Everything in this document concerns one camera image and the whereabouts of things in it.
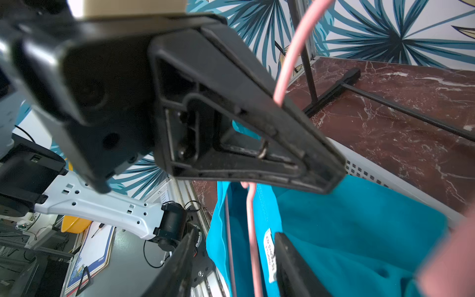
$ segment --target white plastic basket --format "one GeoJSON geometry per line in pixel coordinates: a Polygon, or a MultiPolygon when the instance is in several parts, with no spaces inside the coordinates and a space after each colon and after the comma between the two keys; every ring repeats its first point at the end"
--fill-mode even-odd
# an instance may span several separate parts
{"type": "Polygon", "coordinates": [[[376,165],[360,154],[338,143],[337,141],[328,138],[332,144],[346,157],[346,172],[349,175],[361,177],[370,182],[380,184],[381,186],[395,190],[409,198],[421,202],[447,216],[449,227],[454,228],[465,217],[457,211],[446,206],[442,202],[427,195],[418,188],[403,181],[399,177],[393,175],[389,171],[376,165]]]}

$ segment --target marble surface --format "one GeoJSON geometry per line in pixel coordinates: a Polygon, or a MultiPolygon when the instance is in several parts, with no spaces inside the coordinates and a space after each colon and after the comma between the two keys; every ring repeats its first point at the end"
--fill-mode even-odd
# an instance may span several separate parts
{"type": "MultiPolygon", "coordinates": [[[[346,71],[361,69],[356,87],[475,133],[475,72],[391,63],[319,58],[313,65],[317,94],[346,71]]],[[[287,95],[310,103],[305,76],[287,95]]],[[[311,119],[327,137],[351,148],[456,211],[475,198],[475,143],[394,111],[350,91],[311,119]]],[[[193,182],[212,215],[215,182],[193,182]]]]}

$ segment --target yellow object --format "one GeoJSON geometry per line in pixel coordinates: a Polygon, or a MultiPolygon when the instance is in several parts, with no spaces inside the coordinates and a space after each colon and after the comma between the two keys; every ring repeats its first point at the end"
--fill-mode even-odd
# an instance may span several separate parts
{"type": "Polygon", "coordinates": [[[86,230],[91,224],[91,220],[86,220],[77,217],[64,216],[63,223],[61,225],[61,232],[69,232],[79,234],[86,230]]]}

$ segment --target white fabric tag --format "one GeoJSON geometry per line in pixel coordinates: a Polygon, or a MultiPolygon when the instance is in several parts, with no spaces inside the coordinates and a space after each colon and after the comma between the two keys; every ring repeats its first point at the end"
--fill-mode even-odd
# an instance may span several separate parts
{"type": "Polygon", "coordinates": [[[276,281],[277,264],[275,261],[275,247],[274,242],[272,241],[272,232],[270,228],[264,234],[264,249],[266,251],[267,268],[269,269],[269,283],[273,283],[276,281]]]}

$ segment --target tropical leaf wallpaper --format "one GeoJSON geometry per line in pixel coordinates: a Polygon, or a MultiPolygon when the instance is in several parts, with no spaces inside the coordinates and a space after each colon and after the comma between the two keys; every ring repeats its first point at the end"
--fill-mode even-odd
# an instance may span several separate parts
{"type": "MultiPolygon", "coordinates": [[[[294,32],[286,0],[189,0],[187,12],[205,11],[225,16],[268,72],[279,75],[294,32]]],[[[313,40],[320,56],[475,70],[475,0],[337,0],[313,40]]],[[[301,68],[299,60],[294,75],[301,68]]],[[[16,124],[74,170],[30,110],[24,103],[16,124]]],[[[109,183],[141,199],[166,176],[150,154],[109,183]]]]}
{"type": "Polygon", "coordinates": [[[327,57],[475,70],[474,5],[475,0],[337,0],[314,39],[327,57]]]}

